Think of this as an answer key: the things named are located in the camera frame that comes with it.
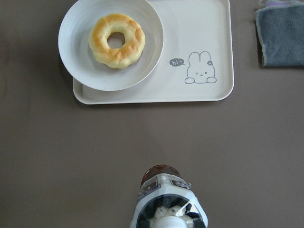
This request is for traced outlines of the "white plate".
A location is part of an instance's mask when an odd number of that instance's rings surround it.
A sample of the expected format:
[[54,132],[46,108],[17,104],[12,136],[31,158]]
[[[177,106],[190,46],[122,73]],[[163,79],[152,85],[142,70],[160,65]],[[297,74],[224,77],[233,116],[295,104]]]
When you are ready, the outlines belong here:
[[[125,69],[113,69],[95,60],[89,32],[97,20],[123,13],[137,21],[145,34],[141,57]],[[162,54],[161,19],[146,0],[79,0],[66,13],[59,30],[58,49],[67,71],[82,84],[102,91],[118,91],[143,81]]]

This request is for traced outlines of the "tea bottle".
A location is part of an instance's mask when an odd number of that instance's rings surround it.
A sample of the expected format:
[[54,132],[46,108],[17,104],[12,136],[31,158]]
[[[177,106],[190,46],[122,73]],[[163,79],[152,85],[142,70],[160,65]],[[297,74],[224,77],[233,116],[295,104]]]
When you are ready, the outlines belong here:
[[156,165],[143,176],[131,228],[207,228],[198,198],[172,166]]

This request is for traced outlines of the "beige rabbit tray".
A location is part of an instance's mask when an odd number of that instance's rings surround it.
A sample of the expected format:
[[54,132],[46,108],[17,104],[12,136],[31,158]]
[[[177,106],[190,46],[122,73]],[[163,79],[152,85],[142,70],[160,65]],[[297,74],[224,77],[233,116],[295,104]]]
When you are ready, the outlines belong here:
[[230,3],[227,0],[153,0],[162,21],[164,46],[154,71],[116,92],[73,81],[87,105],[218,101],[234,86]]

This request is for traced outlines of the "donut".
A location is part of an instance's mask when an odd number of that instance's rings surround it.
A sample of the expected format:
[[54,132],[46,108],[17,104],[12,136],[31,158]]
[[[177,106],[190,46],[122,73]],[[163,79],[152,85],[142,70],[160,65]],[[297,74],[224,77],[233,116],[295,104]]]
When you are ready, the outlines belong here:
[[[120,48],[111,48],[108,38],[113,33],[124,36],[124,44]],[[145,46],[145,34],[131,17],[113,13],[100,18],[89,34],[89,46],[95,59],[110,68],[124,69],[135,63],[141,56]]]

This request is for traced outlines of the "grey folded cloth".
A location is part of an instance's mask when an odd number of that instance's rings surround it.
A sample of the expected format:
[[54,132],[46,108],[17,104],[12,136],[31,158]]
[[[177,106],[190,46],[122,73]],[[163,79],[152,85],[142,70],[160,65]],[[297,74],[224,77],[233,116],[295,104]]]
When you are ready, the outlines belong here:
[[256,11],[256,29],[265,67],[304,65],[304,2],[261,1]]

